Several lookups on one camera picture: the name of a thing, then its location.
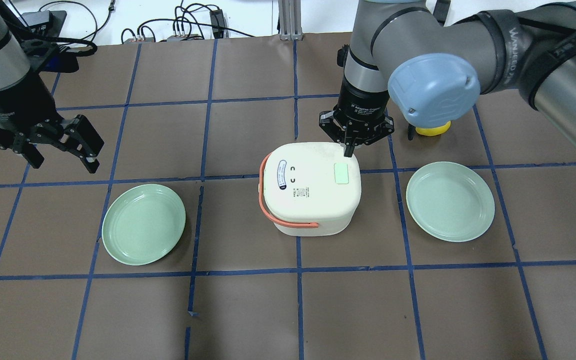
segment white box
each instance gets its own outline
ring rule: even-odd
[[[359,205],[359,164],[354,155],[344,157],[336,143],[286,144],[263,160],[259,190],[259,206],[282,233],[334,235],[348,226]]]

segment mint green plate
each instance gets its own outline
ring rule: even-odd
[[[495,217],[495,200],[475,171],[455,162],[433,162],[407,185],[410,215],[426,233],[447,242],[477,239]]]
[[[126,191],[103,217],[103,246],[126,265],[145,265],[165,256],[186,226],[186,208],[169,187],[145,184]]]

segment white background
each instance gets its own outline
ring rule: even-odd
[[[359,0],[301,0],[301,21],[304,33],[350,32],[355,21],[355,12]],[[533,9],[553,2],[570,0],[452,0],[446,23],[455,23],[482,10],[510,9],[522,11]],[[14,5],[23,12],[34,12],[49,0],[13,0]],[[110,0],[78,0],[88,6],[95,14],[99,25],[108,14]],[[187,6],[197,0],[185,0]],[[426,5],[432,11],[437,0],[427,0]],[[224,11],[228,26],[254,36],[267,36],[277,33],[279,9],[277,0],[207,0],[202,3],[219,5]],[[121,43],[124,28],[133,30],[142,22],[155,18],[173,18],[178,0],[116,0],[115,12],[108,25],[97,34],[94,42],[98,45]],[[61,31],[63,37],[81,38],[94,30],[90,14],[75,4],[55,4],[50,10],[66,10],[68,16]],[[199,23],[210,23],[208,10],[194,13]],[[155,22],[149,26],[155,31],[157,41],[172,35],[171,22]],[[204,28],[206,38],[212,35],[210,28]],[[242,35],[231,33],[231,37]]]

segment plate rim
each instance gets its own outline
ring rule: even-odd
[[[181,205],[181,209],[183,210],[183,217],[182,217],[182,223],[180,226],[180,234],[179,234],[179,238],[174,242],[174,244],[171,246],[171,248],[168,251],[165,251],[165,253],[163,253],[161,256],[155,257],[152,260],[148,260],[147,262],[135,262],[135,263],[128,263],[125,262],[124,260],[121,260],[119,258],[117,258],[117,256],[115,256],[113,254],[112,251],[110,251],[108,249],[108,244],[106,243],[106,239],[104,237],[104,235],[106,234],[105,228],[106,228],[106,221],[108,219],[108,217],[112,217],[114,215],[112,215],[111,210],[113,209],[113,207],[118,204],[119,202],[125,200],[133,191],[135,191],[135,189],[139,189],[139,188],[153,188],[153,190],[155,189],[165,189],[166,192],[169,192],[169,194],[174,194],[173,197],[173,201],[176,202],[176,200],[178,200],[179,205]],[[170,187],[167,187],[165,185],[162,184],[141,184],[141,185],[137,185],[135,187],[131,187],[130,189],[124,191],[121,195],[119,195],[116,199],[114,199],[114,201],[112,201],[112,204],[108,207],[108,209],[106,210],[105,214],[103,215],[103,221],[101,224],[101,241],[103,243],[103,248],[105,248],[106,253],[108,253],[108,255],[110,255],[110,257],[112,257],[112,259],[117,260],[117,262],[120,262],[121,264],[124,265],[130,265],[130,266],[140,266],[140,265],[147,265],[147,264],[151,264],[153,262],[156,262],[157,260],[162,259],[164,256],[166,256],[168,253],[170,253],[170,251],[172,249],[175,248],[175,246],[177,246],[177,244],[179,243],[179,240],[181,239],[181,236],[184,233],[184,229],[186,228],[186,206],[184,205],[184,202],[181,200],[181,197],[179,196],[179,194],[177,194],[173,189],[171,189]]]
[[[481,182],[483,185],[486,186],[485,189],[487,189],[487,191],[484,191],[484,195],[485,195],[485,196],[489,195],[489,199],[492,200],[492,201],[490,202],[491,205],[490,205],[490,207],[489,207],[491,216],[490,216],[490,219],[489,219],[489,223],[486,224],[487,226],[484,228],[484,230],[482,231],[482,233],[480,233],[480,234],[478,234],[478,235],[475,235],[474,237],[466,236],[466,237],[463,237],[463,238],[447,238],[446,236],[443,236],[443,235],[441,235],[441,234],[438,234],[438,233],[430,230],[429,228],[423,226],[423,225],[420,223],[418,217],[416,217],[416,212],[411,208],[411,205],[410,205],[410,183],[413,182],[413,180],[414,180],[414,178],[415,178],[416,176],[419,177],[419,176],[423,176],[423,175],[427,174],[429,167],[436,167],[436,166],[439,166],[439,164],[441,164],[441,165],[446,165],[446,164],[448,164],[450,167],[453,167],[453,168],[455,168],[455,169],[456,169],[456,168],[459,168],[459,169],[462,169],[462,170],[463,170],[463,169],[466,169],[466,170],[467,170],[467,171],[466,171],[467,174],[471,174],[471,175],[474,174],[474,177],[473,177],[473,176],[470,176],[470,177],[469,177],[472,181],[474,181],[474,182]],[[464,166],[464,165],[462,165],[462,164],[459,164],[459,163],[457,163],[457,162],[452,162],[452,161],[435,161],[435,162],[430,162],[429,164],[425,164],[424,166],[421,166],[417,171],[415,171],[415,172],[413,173],[413,175],[410,177],[410,180],[408,181],[408,184],[407,184],[407,187],[406,187],[406,207],[407,207],[407,210],[408,210],[410,216],[412,217],[414,223],[416,223],[416,224],[419,226],[419,228],[421,228],[423,231],[425,231],[427,234],[431,235],[432,237],[435,237],[436,239],[443,240],[443,241],[445,241],[445,242],[452,242],[452,243],[469,242],[469,241],[471,241],[471,240],[475,240],[475,239],[477,239],[478,237],[484,235],[484,234],[489,230],[490,226],[492,225],[492,223],[493,223],[493,221],[494,221],[494,219],[495,219],[495,214],[496,214],[495,198],[494,198],[494,196],[493,196],[493,194],[492,194],[492,190],[490,189],[490,186],[488,185],[488,183],[486,182],[486,180],[484,180],[484,179],[482,178],[482,176],[480,176],[477,172],[475,172],[473,169],[469,168],[468,166]]]

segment temperature indicator sticker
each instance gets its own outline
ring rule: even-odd
[[[281,160],[277,166],[277,184],[282,191],[286,189],[286,164],[286,160]]]

